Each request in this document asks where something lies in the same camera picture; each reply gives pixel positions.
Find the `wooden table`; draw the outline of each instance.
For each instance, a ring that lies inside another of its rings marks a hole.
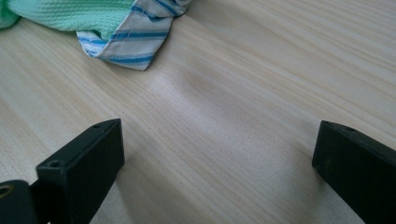
[[[311,167],[319,123],[396,148],[395,1],[196,0],[145,72],[22,19],[0,67],[0,182],[122,119],[92,223],[362,223]]]

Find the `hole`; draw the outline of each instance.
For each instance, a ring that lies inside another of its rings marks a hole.
[[[12,190],[14,190],[14,186],[13,185],[4,185],[4,186],[0,186],[0,199],[6,197],[8,194],[10,194],[12,192]]]
[[[355,130],[355,129],[353,129],[353,128],[349,128],[349,127],[346,127],[346,130],[347,130],[347,131],[349,131],[349,132],[356,132],[356,130]]]
[[[50,166],[50,167],[60,167],[61,166],[61,162],[60,161],[50,161],[48,163],[48,166]]]

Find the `fabric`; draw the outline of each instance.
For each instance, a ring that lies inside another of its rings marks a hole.
[[[0,0],[0,28],[21,15],[63,31],[77,31],[91,57],[145,70],[191,0]]]

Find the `green cloth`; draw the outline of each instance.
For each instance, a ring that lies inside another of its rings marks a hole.
[[[0,0],[0,28],[20,15],[61,31],[95,31],[108,40],[134,0]]]

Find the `striped fabric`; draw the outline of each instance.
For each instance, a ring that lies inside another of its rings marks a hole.
[[[182,15],[190,1],[135,0],[108,41],[88,31],[77,31],[78,40],[91,57],[145,70],[167,37],[173,18]]]

